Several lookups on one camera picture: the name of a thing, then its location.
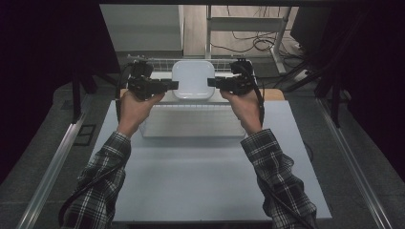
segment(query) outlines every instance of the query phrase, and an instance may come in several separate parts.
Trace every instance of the wire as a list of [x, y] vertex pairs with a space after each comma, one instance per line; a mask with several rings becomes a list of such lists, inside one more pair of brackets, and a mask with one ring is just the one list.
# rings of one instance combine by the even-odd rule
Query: wire
[[236, 50], [232, 50], [232, 49], [227, 48], [227, 47], [216, 46], [216, 45], [213, 45], [212, 43], [210, 43], [210, 44], [211, 44], [212, 47], [215, 47], [215, 48], [218, 48], [218, 49], [224, 49], [224, 50], [228, 50], [228, 51], [233, 51], [233, 52], [247, 52], [247, 51], [250, 51], [250, 50], [252, 50], [254, 48], [254, 46], [252, 46], [252, 47], [250, 47], [249, 49], [247, 49], [245, 51], [236, 51]]
[[289, 66], [290, 68], [296, 68], [296, 67], [299, 66], [299, 64], [297, 64], [297, 65], [295, 65], [295, 66], [291, 66], [291, 65], [289, 65], [289, 63], [287, 63], [287, 61], [286, 61], [286, 60], [289, 60], [289, 59], [301, 59], [301, 60], [303, 60], [303, 57], [292, 55], [292, 56], [285, 56], [285, 57], [283, 58], [283, 64]]
[[262, 82], [262, 98], [263, 99], [265, 99], [265, 93], [266, 93], [266, 90], [265, 90], [265, 84]]
[[117, 111], [117, 119], [119, 122], [119, 119], [121, 117], [121, 81], [122, 81], [122, 76], [125, 73], [125, 70], [130, 67], [133, 66], [134, 63], [127, 63], [125, 64], [122, 69], [121, 69], [121, 73], [119, 74], [119, 79], [116, 85], [116, 111]]
[[282, 78], [284, 77], [283, 75], [278, 75], [278, 76], [257, 76], [256, 79], [273, 79], [273, 78]]
[[[268, 46], [267, 46], [267, 48], [261, 49], [261, 48], [257, 47], [257, 44], [259, 44], [259, 43], [265, 43], [265, 44], [267, 44]], [[268, 51], [268, 50], [270, 50], [273, 46], [274, 46], [274, 42], [271, 41], [271, 40], [269, 40], [269, 39], [261, 39], [261, 38], [257, 37], [257, 38], [255, 38], [255, 39], [253, 40], [253, 47], [256, 48], [256, 50], [258, 50], [258, 51], [262, 51], [262, 52]]]
[[242, 72], [244, 72], [244, 74], [247, 75], [247, 77], [250, 80], [250, 83], [253, 85], [253, 90], [256, 93], [258, 103], [259, 103], [259, 110], [260, 110], [259, 120], [260, 120], [260, 124], [263, 126], [263, 122], [265, 120], [265, 100], [259, 91], [259, 87], [257, 86], [253, 75], [251, 75], [244, 67], [239, 66], [239, 65], [238, 65], [238, 67], [240, 67], [240, 70], [242, 70]]
[[235, 36], [235, 33], [232, 32], [233, 38], [235, 38], [235, 39], [237, 39], [237, 40], [250, 40], [250, 39], [254, 39], [254, 38], [262, 37], [262, 36], [264, 36], [265, 38], [275, 39], [275, 38], [272, 38], [272, 37], [266, 37], [267, 35], [271, 35], [271, 34], [274, 34], [274, 33], [275, 33], [275, 32], [273, 31], [273, 32], [267, 32], [267, 33], [264, 33], [264, 34], [262, 34], [262, 35], [259, 35], [259, 32], [256, 31], [256, 35], [255, 35], [255, 36], [250, 36], [250, 37], [236, 37], [236, 36]]
[[310, 162], [313, 161], [313, 150], [312, 148], [307, 144], [307, 142], [305, 140], [303, 140], [304, 145], [309, 149], [309, 160]]
[[68, 208], [71, 206], [71, 204], [79, 198], [82, 194], [87, 192], [89, 189], [95, 187], [98, 183], [100, 183], [104, 178], [118, 170], [119, 168], [123, 167], [125, 165], [126, 159], [123, 159], [120, 163], [118, 163], [116, 166], [111, 168], [110, 170], [106, 171], [104, 174], [102, 174], [100, 177], [96, 177], [92, 181], [90, 181], [85, 187], [83, 187], [80, 190], [76, 190], [62, 205], [62, 207], [59, 210], [59, 215], [58, 215], [58, 221], [59, 221], [59, 226], [63, 225], [63, 218], [65, 216], [66, 211]]
[[263, 17], [266, 16], [267, 7], [265, 7], [265, 12], [263, 13]]
[[295, 219], [297, 219], [304, 227], [308, 229], [313, 229], [313, 227], [305, 221], [298, 213], [294, 212], [291, 208], [289, 208], [282, 200], [280, 200], [276, 194], [270, 190], [271, 196], [284, 208], [286, 209]]
[[280, 79], [274, 86], [273, 89], [276, 89], [278, 85], [283, 84], [286, 81], [289, 81], [291, 78], [295, 77], [295, 75], [298, 73], [298, 71], [304, 69], [308, 65], [308, 61], [304, 60], [301, 62], [297, 67], [293, 68], [291, 71], [288, 72], [288, 74], [284, 75], [282, 79]]

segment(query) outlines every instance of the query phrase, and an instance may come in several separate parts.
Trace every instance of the person's left hand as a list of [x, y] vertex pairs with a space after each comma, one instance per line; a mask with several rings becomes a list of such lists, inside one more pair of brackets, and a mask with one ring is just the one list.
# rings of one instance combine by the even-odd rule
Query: person's left hand
[[156, 103], [161, 101], [164, 94], [155, 94], [146, 101], [138, 99], [133, 93], [127, 91], [121, 98], [121, 117], [117, 131], [131, 136], [137, 131]]

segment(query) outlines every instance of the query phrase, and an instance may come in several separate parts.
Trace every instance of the gray floor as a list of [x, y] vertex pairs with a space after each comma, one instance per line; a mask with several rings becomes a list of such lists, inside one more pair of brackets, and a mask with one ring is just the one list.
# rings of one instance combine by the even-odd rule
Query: gray floor
[[[122, 53], [117, 55], [120, 61], [125, 61]], [[194, 52], [191, 55], [198, 56], [200, 54]], [[153, 57], [170, 58], [178, 56], [172, 56], [171, 53], [155, 52]], [[271, 58], [252, 57], [250, 59], [258, 76], [277, 76]], [[268, 80], [266, 82], [268, 83], [267, 86], [273, 86], [274, 84], [271, 82], [277, 80], [278, 78]], [[91, 139], [89, 146], [74, 146], [70, 151], [34, 228], [57, 227], [58, 209], [74, 189], [75, 178], [80, 169], [87, 163], [96, 143], [96, 137], [108, 105], [114, 98], [114, 87], [98, 78], [96, 78], [96, 82], [98, 91], [94, 95], [91, 111], [84, 121], [85, 125], [96, 125], [95, 135]], [[312, 165], [333, 216], [331, 220], [319, 221], [319, 226], [328, 229], [378, 228], [316, 103], [312, 92], [315, 86], [316, 82], [313, 82], [293, 93], [286, 94], [286, 100], [291, 106], [302, 138], [310, 146], [308, 151], [309, 155], [313, 157]], [[72, 120], [72, 109], [69, 108], [69, 101], [71, 100], [71, 85], [65, 85], [54, 93], [53, 106], [47, 118], [32, 139], [24, 155], [22, 155], [8, 178], [1, 185], [0, 228], [15, 228], [21, 219]], [[341, 104], [339, 115], [342, 125], [341, 130], [352, 147], [364, 174], [386, 209], [393, 228], [405, 228], [405, 184], [367, 134], [352, 118], [346, 104]], [[78, 137], [76, 142], [82, 143], [86, 140], [86, 137]], [[114, 227], [126, 228], [123, 225], [115, 225]], [[139, 225], [131, 228], [163, 227], [268, 228], [268, 225]]]

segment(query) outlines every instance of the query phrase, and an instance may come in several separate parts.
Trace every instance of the metal rail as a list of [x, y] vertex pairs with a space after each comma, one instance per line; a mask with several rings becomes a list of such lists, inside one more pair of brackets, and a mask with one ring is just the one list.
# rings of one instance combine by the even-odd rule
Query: metal rail
[[29, 229], [34, 227], [36, 220], [38, 219], [39, 214], [41, 213], [41, 210], [48, 198], [48, 195], [53, 188], [57, 176], [62, 169], [63, 163], [65, 162], [65, 159], [71, 150], [72, 145], [74, 144], [75, 137], [83, 124], [83, 120], [90, 110], [91, 101], [92, 96], [90, 94], [86, 94], [81, 104], [82, 113], [80, 117], [78, 118], [76, 124], [71, 124], [69, 126], [68, 131], [60, 142], [60, 145], [57, 148], [47, 171], [36, 188], [36, 191], [33, 194], [33, 197], [26, 208], [23, 217], [18, 222], [16, 227], [17, 229]]
[[378, 228], [381, 229], [393, 228], [388, 219], [387, 213], [384, 210], [384, 207], [382, 206], [380, 200], [378, 199], [377, 194], [373, 190], [373, 187], [367, 181], [366, 176], [361, 170], [360, 165], [358, 164], [354, 156], [354, 153], [351, 147], [349, 146], [348, 142], [346, 141], [346, 138], [344, 137], [342, 131], [334, 126], [333, 121], [329, 116], [330, 109], [326, 104], [325, 99], [317, 98], [316, 102], [321, 108], [322, 114], [326, 122], [328, 123], [330, 131], [340, 149], [340, 152], [342, 153], [343, 158], [345, 158], [345, 161], [349, 167], [349, 170], [352, 173], [354, 181], [356, 182], [361, 195], [366, 201], [366, 204], [369, 207], [369, 210], [372, 213], [372, 216]]

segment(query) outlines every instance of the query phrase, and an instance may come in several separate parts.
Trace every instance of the person's right hand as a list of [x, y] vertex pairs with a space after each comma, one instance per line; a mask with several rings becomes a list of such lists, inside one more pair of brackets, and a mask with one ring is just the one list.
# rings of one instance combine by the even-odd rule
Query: person's right hand
[[161, 101], [164, 94], [155, 94], [146, 101], [140, 100], [131, 91], [127, 91], [121, 98], [121, 117], [117, 131], [128, 136], [137, 131], [156, 103]]
[[258, 99], [253, 90], [244, 95], [236, 95], [223, 90], [220, 92], [223, 98], [229, 101], [233, 112], [241, 120], [241, 125], [248, 135], [262, 131]]

